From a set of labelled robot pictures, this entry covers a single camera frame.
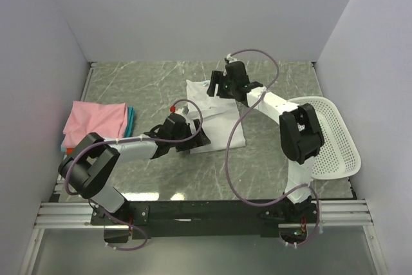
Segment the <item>white t shirt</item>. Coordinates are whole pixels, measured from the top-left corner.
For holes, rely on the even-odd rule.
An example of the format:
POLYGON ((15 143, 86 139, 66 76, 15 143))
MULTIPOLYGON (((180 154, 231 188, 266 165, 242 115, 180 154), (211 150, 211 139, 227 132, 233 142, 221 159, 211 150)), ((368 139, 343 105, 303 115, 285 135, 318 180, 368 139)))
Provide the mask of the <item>white t shirt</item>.
POLYGON ((207 95, 208 81, 186 81, 187 98, 196 103, 203 115, 202 129, 211 143, 190 150, 191 154, 224 150, 230 132, 239 119, 239 111, 234 99, 221 99, 207 95))

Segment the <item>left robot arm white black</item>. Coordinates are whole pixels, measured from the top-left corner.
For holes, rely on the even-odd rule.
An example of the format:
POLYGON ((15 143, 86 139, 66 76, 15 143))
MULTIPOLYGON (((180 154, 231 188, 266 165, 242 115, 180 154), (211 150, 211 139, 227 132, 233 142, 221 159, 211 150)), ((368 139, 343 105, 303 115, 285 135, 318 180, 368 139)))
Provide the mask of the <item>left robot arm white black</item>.
POLYGON ((164 123, 137 137, 102 138, 87 134, 60 163, 58 172, 65 190, 79 195, 106 210, 111 223, 134 222, 129 201, 107 181, 114 168, 134 160, 153 160, 168 154, 188 151, 211 143, 203 130, 203 116, 193 119, 182 111, 172 112, 164 123))

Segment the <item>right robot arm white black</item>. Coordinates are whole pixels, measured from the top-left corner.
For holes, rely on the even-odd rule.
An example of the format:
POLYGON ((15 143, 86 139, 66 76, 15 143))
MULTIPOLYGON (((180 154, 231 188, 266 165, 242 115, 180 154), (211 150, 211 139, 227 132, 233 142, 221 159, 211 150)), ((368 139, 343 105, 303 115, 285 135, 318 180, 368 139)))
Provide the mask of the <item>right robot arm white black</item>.
POLYGON ((269 86, 252 82, 243 62, 234 58, 225 61, 223 71, 212 71, 207 95, 234 99, 246 106, 246 114, 255 109, 272 119, 279 126, 281 149, 288 159, 286 189, 281 197, 265 203, 252 202, 243 198, 228 178, 230 189, 238 200, 252 207, 282 205, 283 217, 291 223, 311 214, 319 216, 320 202, 311 183, 324 135, 314 107, 285 100, 272 93, 269 86))

